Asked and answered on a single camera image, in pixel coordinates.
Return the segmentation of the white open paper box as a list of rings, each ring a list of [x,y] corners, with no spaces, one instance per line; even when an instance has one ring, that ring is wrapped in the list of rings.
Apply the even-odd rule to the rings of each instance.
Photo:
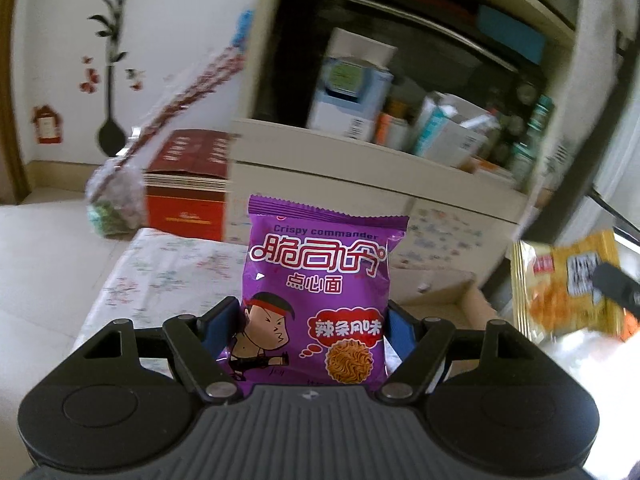
[[[485,145],[499,127],[494,114],[452,94],[427,96],[412,127],[410,153],[459,168]]]

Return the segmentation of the blue white carton box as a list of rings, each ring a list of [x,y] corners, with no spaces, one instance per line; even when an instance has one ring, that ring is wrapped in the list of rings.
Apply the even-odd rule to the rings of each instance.
[[[394,46],[337,28],[324,55],[307,127],[339,138],[372,140],[393,74]]]

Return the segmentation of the clear plastic bag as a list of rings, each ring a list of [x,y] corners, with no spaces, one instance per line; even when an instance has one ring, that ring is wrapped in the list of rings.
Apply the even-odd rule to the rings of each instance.
[[[166,84],[160,99],[132,128],[125,147],[93,171],[87,182],[85,204],[93,232],[119,237],[145,224],[144,170],[178,121],[241,73],[243,65],[242,50],[231,46],[207,55]]]

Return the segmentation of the yellow snack bag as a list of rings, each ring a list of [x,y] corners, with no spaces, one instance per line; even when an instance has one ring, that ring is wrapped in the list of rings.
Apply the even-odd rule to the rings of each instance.
[[[611,230],[567,246],[518,240],[511,248],[515,327],[535,344],[578,330],[622,336],[625,313],[594,288],[601,263],[620,264]]]

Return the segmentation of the purple noodle snack bag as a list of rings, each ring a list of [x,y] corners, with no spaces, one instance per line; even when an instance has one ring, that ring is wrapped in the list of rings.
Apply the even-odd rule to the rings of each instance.
[[[247,213],[242,321],[219,359],[241,392],[381,385],[390,254],[408,217],[353,216],[259,195]]]

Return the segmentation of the open cardboard box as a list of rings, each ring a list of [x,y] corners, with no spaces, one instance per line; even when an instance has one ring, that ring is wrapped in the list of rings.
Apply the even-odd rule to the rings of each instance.
[[[489,321],[502,320],[475,275],[456,269],[393,268],[390,300],[416,320],[442,318],[464,330],[484,330]]]

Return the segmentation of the cream storage cabinet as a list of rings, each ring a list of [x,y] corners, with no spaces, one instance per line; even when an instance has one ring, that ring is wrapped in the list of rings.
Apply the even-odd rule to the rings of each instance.
[[[251,195],[355,216],[403,214],[409,225],[393,264],[487,280],[523,226],[577,17],[578,0],[258,0],[231,127],[224,237],[247,242]],[[396,48],[369,142],[307,127],[337,28]],[[498,119],[459,168],[410,153],[412,127],[434,93]]]

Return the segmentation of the red gift box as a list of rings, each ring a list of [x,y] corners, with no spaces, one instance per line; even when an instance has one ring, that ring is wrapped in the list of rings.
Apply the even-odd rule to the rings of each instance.
[[[178,129],[143,174],[149,228],[202,240],[224,239],[231,136]]]

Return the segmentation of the wooden door frame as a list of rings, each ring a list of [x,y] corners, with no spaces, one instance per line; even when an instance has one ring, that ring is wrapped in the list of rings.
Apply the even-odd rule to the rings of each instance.
[[[12,86],[12,52],[17,0],[1,0],[1,203],[18,205],[30,194],[18,142]]]

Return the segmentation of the white refrigerator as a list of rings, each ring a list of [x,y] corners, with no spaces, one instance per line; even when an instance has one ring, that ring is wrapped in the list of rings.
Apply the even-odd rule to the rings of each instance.
[[[559,243],[594,225],[639,141],[639,0],[578,0],[565,80],[529,180],[518,238]]]

